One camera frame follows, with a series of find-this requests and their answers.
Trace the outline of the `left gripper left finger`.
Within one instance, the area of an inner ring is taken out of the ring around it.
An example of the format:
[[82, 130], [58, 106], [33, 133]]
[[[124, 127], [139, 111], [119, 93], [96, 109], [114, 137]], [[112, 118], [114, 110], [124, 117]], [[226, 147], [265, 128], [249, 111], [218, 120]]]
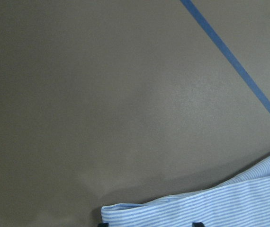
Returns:
[[99, 223], [98, 227], [108, 227], [108, 223]]

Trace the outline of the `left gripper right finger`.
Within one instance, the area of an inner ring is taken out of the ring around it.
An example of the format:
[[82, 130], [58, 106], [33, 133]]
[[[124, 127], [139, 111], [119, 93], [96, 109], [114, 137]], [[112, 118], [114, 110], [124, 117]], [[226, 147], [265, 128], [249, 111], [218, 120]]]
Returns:
[[203, 223], [202, 222], [193, 222], [192, 227], [203, 227]]

